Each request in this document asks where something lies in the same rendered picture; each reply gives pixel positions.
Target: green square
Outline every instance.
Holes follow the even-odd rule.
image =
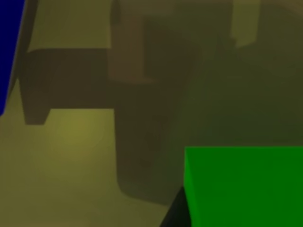
[[[303,147],[186,148],[192,227],[302,227]]]

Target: yellow surface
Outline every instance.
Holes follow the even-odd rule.
[[[28,51],[110,48],[112,0],[40,0]]]
[[[233,0],[232,38],[236,46],[250,45],[257,40],[260,0]]]
[[[113,110],[52,110],[25,125],[19,83],[0,118],[1,227],[158,227],[167,207],[123,194]]]

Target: blue object's edge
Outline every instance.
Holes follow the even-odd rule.
[[[0,116],[9,91],[25,1],[0,0]]]

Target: green cube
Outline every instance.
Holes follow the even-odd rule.
[[[187,148],[192,227],[303,227],[303,147]]]

